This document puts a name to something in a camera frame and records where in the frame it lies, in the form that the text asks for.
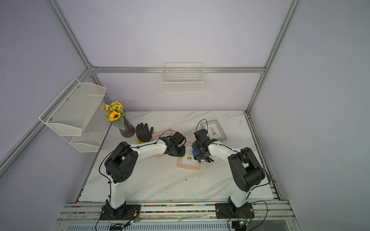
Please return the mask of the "blue microfibre cloth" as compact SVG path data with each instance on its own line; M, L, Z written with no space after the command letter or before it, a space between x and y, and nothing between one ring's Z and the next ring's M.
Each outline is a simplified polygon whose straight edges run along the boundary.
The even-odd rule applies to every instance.
M192 143L192 154L193 154L193 158L196 161L201 162L202 156L201 156L201 150L200 150L200 143L198 141L195 141Z

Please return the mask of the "pink picture frame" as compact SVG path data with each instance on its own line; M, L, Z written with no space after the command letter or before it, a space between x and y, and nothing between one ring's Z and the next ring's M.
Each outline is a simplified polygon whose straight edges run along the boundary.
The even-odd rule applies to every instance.
M163 157L168 154L168 147L174 146L174 143L170 140L172 137L172 131L157 132L152 135L154 143L152 144L151 150L157 155L157 157Z
M185 144L185 148L185 155L178 159L177 167L198 171L200 169L200 163L193 158L192 142L188 141Z

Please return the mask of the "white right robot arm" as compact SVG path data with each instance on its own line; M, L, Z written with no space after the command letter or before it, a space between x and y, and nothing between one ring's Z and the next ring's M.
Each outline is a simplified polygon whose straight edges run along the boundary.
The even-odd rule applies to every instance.
M253 189L262 187L262 181L270 181L268 173L249 148L231 148L217 139L210 139L207 130L194 133L196 140L192 144L193 157L198 162L212 163L212 157L217 157L229 164L232 179L236 189L228 199L233 209L243 208L248 204L248 198Z

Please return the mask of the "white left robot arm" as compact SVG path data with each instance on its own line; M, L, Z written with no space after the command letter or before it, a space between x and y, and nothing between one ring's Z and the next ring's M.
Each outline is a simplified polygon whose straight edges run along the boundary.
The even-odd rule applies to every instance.
M155 141L143 144L128 144L123 141L110 153L104 162L109 183L109 197L102 212L109 218L123 218L130 213L126 206L125 186L139 158L156 155L183 157L186 138L179 132L172 136L160 136Z

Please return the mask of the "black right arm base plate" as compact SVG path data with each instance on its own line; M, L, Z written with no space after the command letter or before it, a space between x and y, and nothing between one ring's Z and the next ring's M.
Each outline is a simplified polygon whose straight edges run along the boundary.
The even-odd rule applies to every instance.
M218 219L223 218L254 218L254 210L252 204L247 202L241 207L236 207L231 198L228 198L227 203L216 203L215 213Z

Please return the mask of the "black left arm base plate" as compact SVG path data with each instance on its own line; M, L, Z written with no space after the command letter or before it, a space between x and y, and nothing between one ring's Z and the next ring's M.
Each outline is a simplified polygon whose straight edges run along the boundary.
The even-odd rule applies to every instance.
M134 220L139 217L141 205L127 205L124 203L117 209L114 209L106 200L102 206L100 220Z

